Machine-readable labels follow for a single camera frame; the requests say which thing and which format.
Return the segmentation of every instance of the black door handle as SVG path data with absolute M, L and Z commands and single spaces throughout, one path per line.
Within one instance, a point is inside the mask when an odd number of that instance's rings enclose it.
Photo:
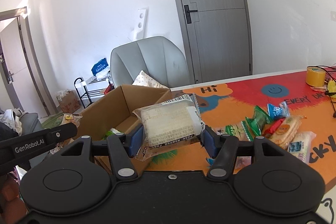
M 198 10 L 189 10 L 189 5 L 184 6 L 185 17 L 187 18 L 187 24 L 191 24 L 190 13 L 198 12 Z

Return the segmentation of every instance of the blue circle smiley face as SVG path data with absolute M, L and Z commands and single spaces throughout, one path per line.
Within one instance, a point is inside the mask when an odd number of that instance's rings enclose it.
M 288 88 L 286 88 L 283 85 L 278 85 L 278 84 L 265 85 L 261 89 L 261 92 L 265 94 L 266 96 L 273 97 L 273 98 L 285 97 L 289 94 Z

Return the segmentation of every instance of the white pillow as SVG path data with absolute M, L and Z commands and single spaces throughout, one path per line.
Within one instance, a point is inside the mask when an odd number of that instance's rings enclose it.
M 165 89 L 167 89 L 167 87 L 165 85 L 161 85 L 159 82 L 157 82 L 152 77 L 147 75 L 143 70 L 136 77 L 133 85 L 142 85 L 142 86 L 150 86 L 152 88 L 165 88 Z

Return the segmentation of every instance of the orange cloud graphic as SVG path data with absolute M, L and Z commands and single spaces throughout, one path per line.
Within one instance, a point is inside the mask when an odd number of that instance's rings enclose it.
M 210 97 L 213 95 L 217 96 L 227 96 L 232 93 L 232 89 L 227 87 L 227 84 L 220 84 L 220 85 L 210 85 L 210 86 L 203 86 L 200 88 L 192 88 L 183 90 L 184 93 L 195 93 L 200 97 Z

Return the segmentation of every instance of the blue gripper pad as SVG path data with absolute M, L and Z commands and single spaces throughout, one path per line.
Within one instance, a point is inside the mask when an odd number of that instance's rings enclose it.
M 215 159 L 220 151 L 220 148 L 216 148 L 214 138 L 208 131 L 204 130 L 201 133 L 201 140 L 209 156 Z
M 143 126 L 141 126 L 132 136 L 131 145 L 126 149 L 126 152 L 130 158 L 137 155 L 141 145 L 143 136 Z

